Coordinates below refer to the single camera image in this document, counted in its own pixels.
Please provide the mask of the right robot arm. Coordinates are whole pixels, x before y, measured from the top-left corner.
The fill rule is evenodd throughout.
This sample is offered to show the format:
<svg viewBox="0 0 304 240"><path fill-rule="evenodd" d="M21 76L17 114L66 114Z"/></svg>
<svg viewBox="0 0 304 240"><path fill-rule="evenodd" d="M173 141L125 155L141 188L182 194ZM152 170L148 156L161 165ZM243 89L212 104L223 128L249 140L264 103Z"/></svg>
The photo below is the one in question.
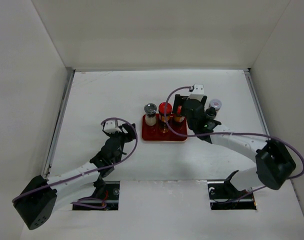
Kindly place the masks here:
<svg viewBox="0 0 304 240"><path fill-rule="evenodd" d="M279 190L296 169L285 144L270 137L252 138L232 133L215 120L213 108L205 109L206 99L206 96L198 100L177 94L172 112L186 118L188 128L198 139L230 149L255 163L255 167L247 170L233 171L224 180L225 194L235 198L247 188L260 186Z"/></svg>

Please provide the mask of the tall red-lid sauce jar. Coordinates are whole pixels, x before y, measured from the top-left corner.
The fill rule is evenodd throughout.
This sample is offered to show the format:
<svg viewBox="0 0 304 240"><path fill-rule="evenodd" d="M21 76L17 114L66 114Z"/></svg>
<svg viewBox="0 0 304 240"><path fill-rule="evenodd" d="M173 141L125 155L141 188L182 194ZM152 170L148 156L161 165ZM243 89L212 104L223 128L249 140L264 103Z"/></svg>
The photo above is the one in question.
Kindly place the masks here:
<svg viewBox="0 0 304 240"><path fill-rule="evenodd" d="M179 105L173 117L174 122L178 125L182 124L185 119L185 117L181 114L181 112L182 112L182 106Z"/></svg>

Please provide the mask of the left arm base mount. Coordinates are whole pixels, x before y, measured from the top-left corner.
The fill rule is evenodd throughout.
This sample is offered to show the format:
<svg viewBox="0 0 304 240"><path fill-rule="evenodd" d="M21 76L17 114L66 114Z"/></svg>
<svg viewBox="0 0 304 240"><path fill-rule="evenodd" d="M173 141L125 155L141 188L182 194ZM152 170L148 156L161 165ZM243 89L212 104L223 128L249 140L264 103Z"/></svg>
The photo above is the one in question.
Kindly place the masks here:
<svg viewBox="0 0 304 240"><path fill-rule="evenodd" d="M98 185L91 196L72 204L73 211L117 211L120 198L119 181L105 181Z"/></svg>

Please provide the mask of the glass salt grinder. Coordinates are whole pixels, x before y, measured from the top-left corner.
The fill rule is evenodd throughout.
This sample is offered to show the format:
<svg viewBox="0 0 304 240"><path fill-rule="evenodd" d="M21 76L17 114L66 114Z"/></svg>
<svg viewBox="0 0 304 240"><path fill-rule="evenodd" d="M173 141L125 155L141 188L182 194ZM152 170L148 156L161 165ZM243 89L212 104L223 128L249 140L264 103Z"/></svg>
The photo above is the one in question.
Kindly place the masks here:
<svg viewBox="0 0 304 240"><path fill-rule="evenodd" d="M156 113L157 106L154 103L148 103L144 106L145 123L148 126L154 126L157 123Z"/></svg>

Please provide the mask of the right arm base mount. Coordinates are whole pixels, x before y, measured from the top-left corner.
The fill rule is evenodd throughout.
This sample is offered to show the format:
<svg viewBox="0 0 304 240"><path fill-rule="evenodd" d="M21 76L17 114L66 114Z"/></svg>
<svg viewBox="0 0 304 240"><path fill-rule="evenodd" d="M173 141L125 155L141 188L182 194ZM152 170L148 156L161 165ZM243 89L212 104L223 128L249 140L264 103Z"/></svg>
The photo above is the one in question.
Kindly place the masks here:
<svg viewBox="0 0 304 240"><path fill-rule="evenodd" d="M209 205L213 211L226 210L256 210L254 195L248 190L237 190L232 184L232 177L238 170L232 172L224 180L209 181L207 183Z"/></svg>

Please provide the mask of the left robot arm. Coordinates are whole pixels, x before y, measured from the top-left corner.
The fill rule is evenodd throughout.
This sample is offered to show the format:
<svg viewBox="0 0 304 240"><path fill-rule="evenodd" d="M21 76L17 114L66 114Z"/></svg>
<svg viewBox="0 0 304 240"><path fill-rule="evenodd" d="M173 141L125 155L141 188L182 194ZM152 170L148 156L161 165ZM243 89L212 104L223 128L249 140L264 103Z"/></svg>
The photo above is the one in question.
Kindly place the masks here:
<svg viewBox="0 0 304 240"><path fill-rule="evenodd" d="M60 207L80 204L84 198L100 199L104 195L106 178L115 166L130 157L125 144L138 143L136 125L118 118L102 122L102 131L108 137L99 152L84 165L52 177L37 175L12 200L13 207L32 231L41 227Z"/></svg>

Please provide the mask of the white-lid jar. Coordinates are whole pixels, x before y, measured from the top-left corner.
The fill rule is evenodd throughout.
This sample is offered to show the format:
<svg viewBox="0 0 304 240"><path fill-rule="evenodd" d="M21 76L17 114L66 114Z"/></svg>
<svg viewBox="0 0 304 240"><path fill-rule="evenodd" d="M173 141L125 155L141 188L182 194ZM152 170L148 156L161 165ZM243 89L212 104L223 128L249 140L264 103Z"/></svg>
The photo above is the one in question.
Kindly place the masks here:
<svg viewBox="0 0 304 240"><path fill-rule="evenodd" d="M215 111L219 111L222 107L222 102L219 100L219 99L212 99L210 100L209 102L209 105L208 105L210 108L214 108Z"/></svg>

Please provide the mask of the short red-lid chili jar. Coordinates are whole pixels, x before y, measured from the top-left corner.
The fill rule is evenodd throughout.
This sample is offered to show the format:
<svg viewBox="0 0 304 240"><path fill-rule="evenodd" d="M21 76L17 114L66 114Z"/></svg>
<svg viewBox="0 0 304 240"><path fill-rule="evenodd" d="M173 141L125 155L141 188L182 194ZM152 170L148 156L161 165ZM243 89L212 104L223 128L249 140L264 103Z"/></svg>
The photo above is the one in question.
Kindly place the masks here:
<svg viewBox="0 0 304 240"><path fill-rule="evenodd" d="M162 102L158 106L158 127L159 130L164 134L168 132L168 126L166 124L166 121L170 121L170 116L172 113L172 105L170 103Z"/></svg>

